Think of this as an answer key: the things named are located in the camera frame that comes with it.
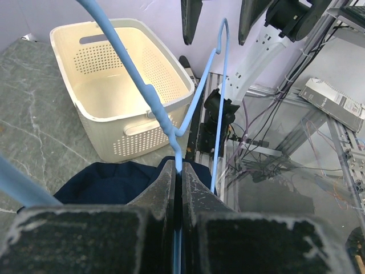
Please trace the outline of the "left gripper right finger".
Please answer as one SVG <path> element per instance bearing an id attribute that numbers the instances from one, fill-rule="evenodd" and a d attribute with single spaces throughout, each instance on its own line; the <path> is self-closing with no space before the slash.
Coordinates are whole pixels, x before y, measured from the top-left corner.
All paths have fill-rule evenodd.
<path id="1" fill-rule="evenodd" d="M 314 215 L 237 212 L 182 168 L 185 273 L 354 273 L 338 233 Z"/>

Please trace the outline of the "light blue wire hanger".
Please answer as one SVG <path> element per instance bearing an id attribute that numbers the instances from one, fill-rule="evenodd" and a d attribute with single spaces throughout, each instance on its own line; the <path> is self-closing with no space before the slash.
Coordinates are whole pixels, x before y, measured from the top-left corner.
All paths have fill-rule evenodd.
<path id="1" fill-rule="evenodd" d="M 212 65 L 213 58 L 216 54 L 220 54 L 221 52 L 222 35 L 225 34 L 227 37 L 230 35 L 228 20 L 226 18 L 222 19 L 220 30 L 218 32 L 217 47 L 214 48 L 210 54 L 197 91 L 193 97 L 182 125 L 180 128 L 176 128 L 172 125 L 171 120 L 168 118 L 167 112 L 161 104 L 155 88 L 150 84 L 145 84 L 145 82 L 142 80 L 142 77 L 140 76 L 136 66 L 132 62 L 131 57 L 128 55 L 122 41 L 120 40 L 102 8 L 97 4 L 96 1 L 79 1 L 79 4 L 89 13 L 90 16 L 92 16 L 94 21 L 106 35 L 106 38 L 112 45 L 113 49 L 116 51 L 118 57 L 125 65 L 125 68 L 127 69 L 127 72 L 132 78 L 138 91 L 141 93 L 143 99 L 151 108 L 151 111 L 159 122 L 164 134 L 168 137 L 169 144 L 175 153 L 175 167 L 177 177 L 180 179 L 183 170 L 183 158 L 181 148 L 178 145 L 176 139 L 185 133 L 187 126 L 192 119 L 192 115 L 196 109 L 202 88 L 206 82 L 209 69 Z M 1 158 L 1 191 L 17 200 L 25 207 L 59 206 L 61 204 L 59 200 L 48 194 L 43 188 L 32 182 L 27 176 L 13 167 L 5 158 Z"/>

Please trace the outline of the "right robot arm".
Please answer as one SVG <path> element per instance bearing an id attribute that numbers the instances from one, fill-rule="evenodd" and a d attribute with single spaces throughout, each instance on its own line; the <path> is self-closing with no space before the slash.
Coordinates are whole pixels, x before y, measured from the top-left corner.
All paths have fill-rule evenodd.
<path id="1" fill-rule="evenodd" d="M 236 74 L 226 77 L 228 61 L 229 29 L 228 20 L 223 19 L 218 32 L 217 49 L 213 50 L 203 76 L 192 99 L 181 130 L 187 127 L 196 109 L 202 89 L 206 82 L 210 66 L 215 54 L 221 52 L 221 34 L 226 26 L 226 52 L 224 60 L 224 80 L 218 88 L 221 99 L 233 102 L 242 100 L 254 81 L 270 62 L 290 43 L 302 40 L 314 28 L 331 1 L 241 1 L 240 22 L 238 27 L 238 43 L 243 45 L 253 24 L 266 11 L 265 21 L 260 29 L 257 41 L 251 45 L 248 53 L 236 69 Z M 186 45 L 193 41 L 198 19 L 202 9 L 202 1 L 181 1 L 182 35 Z"/>

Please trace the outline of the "navy blue t shirt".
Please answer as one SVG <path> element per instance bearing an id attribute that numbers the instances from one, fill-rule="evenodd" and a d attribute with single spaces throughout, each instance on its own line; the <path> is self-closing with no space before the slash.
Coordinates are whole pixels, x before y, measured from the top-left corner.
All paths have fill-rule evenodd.
<path id="1" fill-rule="evenodd" d="M 169 160 L 175 158 L 166 156 L 156 167 L 132 161 L 95 162 L 74 175 L 53 197 L 62 204 L 126 205 L 154 184 Z"/>

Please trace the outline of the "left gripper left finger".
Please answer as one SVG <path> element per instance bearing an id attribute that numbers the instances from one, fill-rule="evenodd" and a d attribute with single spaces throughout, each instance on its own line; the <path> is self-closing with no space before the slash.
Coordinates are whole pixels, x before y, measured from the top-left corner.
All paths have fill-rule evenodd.
<path id="1" fill-rule="evenodd" d="M 175 163 L 126 205 L 33 207 L 15 218 L 2 273 L 173 273 Z"/>

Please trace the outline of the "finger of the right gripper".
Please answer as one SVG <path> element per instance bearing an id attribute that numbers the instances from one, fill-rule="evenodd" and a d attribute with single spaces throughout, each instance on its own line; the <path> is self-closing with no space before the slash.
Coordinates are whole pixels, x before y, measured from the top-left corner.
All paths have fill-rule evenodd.
<path id="1" fill-rule="evenodd" d="M 186 45 L 193 42 L 202 6 L 202 0 L 181 0 L 182 36 Z"/>
<path id="2" fill-rule="evenodd" d="M 238 25 L 238 43 L 240 46 L 245 44 L 250 29 L 271 3 L 271 0 L 242 0 Z"/>

